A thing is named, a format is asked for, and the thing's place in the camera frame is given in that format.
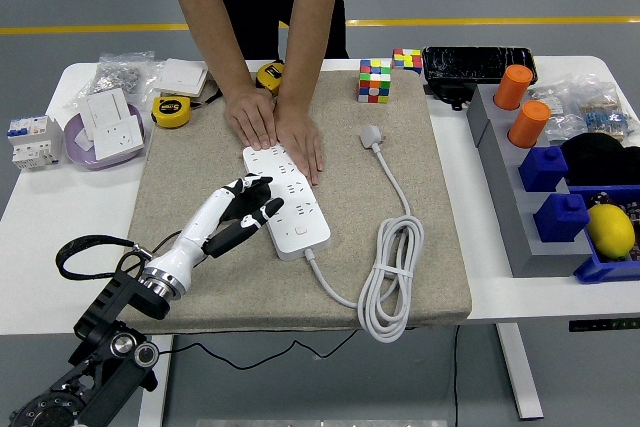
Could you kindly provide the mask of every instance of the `yellow floor line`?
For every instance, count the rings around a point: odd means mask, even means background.
[[[466,25],[541,25],[541,24],[633,24],[640,16],[591,17],[471,17],[441,19],[360,19],[347,20],[348,27],[416,27]],[[101,32],[162,32],[189,30],[187,24],[61,25],[42,27],[0,27],[0,35],[87,34]]]

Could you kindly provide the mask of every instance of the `gray floor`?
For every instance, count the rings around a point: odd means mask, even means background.
[[[348,19],[638,16],[640,0],[346,0]],[[183,22],[176,0],[0,0],[1,27]],[[638,24],[351,27],[353,57],[389,56],[396,47],[523,45],[535,55],[602,58],[633,106]],[[0,35],[0,125],[44,112],[63,69],[101,53],[154,51],[156,58],[197,59],[186,32]],[[0,207],[18,176],[8,142],[0,143]],[[10,269],[10,259],[3,262]],[[33,301],[25,293],[26,301]],[[570,334],[562,320],[521,325],[545,412],[535,425],[627,426],[640,408],[639,331]],[[198,349],[174,356],[166,426],[198,419],[446,419],[453,423],[452,327],[407,332],[382,346],[357,334],[333,357],[316,360],[296,347],[284,357],[238,372]],[[205,342],[238,364],[250,364],[297,338],[326,352],[343,332],[251,333],[181,337]],[[0,418],[67,370],[71,336],[0,339]],[[492,326],[463,326],[459,337],[460,425],[519,423]],[[113,425],[132,425],[139,394]]]

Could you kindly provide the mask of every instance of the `plug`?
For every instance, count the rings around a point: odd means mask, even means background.
[[[360,141],[365,149],[370,149],[373,144],[381,144],[385,139],[380,129],[373,124],[366,125],[360,132]]]

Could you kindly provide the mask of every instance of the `beige mat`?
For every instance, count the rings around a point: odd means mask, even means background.
[[[359,139],[363,125],[387,136],[384,157],[423,223],[409,325],[455,323],[471,311],[460,245],[419,77],[393,71],[388,104],[360,104],[358,73],[322,72],[311,114],[326,159],[316,198],[331,228],[316,255],[328,283],[357,301],[371,270],[380,223],[404,213],[375,154]],[[129,238],[149,248],[181,229],[216,189],[245,174],[242,145],[223,118],[224,100],[193,112],[177,130],[156,129]],[[128,308],[121,316],[146,333],[219,330],[343,329],[357,315],[332,300],[306,260],[278,259],[268,230],[193,270],[192,287],[163,321]]]

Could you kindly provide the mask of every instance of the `table leg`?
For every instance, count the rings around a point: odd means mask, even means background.
[[[542,406],[533,382],[533,375],[518,324],[515,322],[500,323],[496,324],[496,328],[520,419],[542,419],[544,417]]]
[[[173,345],[173,335],[154,335],[149,340],[158,346],[160,352],[170,350]],[[164,400],[167,394],[167,384],[169,383],[169,363],[171,354],[160,356],[158,363],[153,368],[153,372],[158,379],[158,387],[153,392],[142,393],[142,405],[140,406],[140,417],[138,427],[161,427],[162,416],[164,414]]]

